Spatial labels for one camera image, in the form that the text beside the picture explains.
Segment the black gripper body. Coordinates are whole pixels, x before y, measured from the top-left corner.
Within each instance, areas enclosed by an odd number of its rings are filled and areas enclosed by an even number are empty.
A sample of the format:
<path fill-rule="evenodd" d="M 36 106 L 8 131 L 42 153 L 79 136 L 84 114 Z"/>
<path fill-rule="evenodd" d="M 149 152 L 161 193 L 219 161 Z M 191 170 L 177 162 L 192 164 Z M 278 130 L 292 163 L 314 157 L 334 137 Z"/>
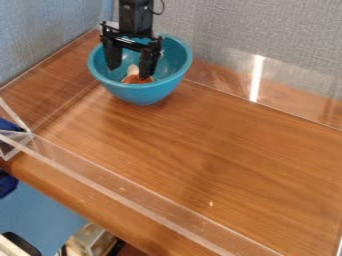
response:
<path fill-rule="evenodd" d="M 100 40 L 108 54 L 117 54 L 123 48 L 141 52 L 160 50 L 161 39 L 153 34 L 153 16 L 163 12 L 153 10 L 153 0 L 119 0 L 119 22 L 100 23 Z"/>

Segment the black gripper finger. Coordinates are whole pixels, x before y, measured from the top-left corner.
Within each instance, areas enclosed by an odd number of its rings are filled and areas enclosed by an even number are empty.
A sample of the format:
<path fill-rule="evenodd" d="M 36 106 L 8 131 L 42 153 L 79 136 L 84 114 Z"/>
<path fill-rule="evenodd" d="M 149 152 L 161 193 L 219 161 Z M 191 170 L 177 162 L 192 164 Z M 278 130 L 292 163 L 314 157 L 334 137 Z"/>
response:
<path fill-rule="evenodd" d="M 149 76 L 153 75 L 159 57 L 159 48 L 144 48 L 141 50 L 139 60 L 139 77 L 141 80 L 145 80 Z"/>
<path fill-rule="evenodd" d="M 112 39 L 103 40 L 105 63 L 111 70 L 121 65 L 123 50 Z"/>

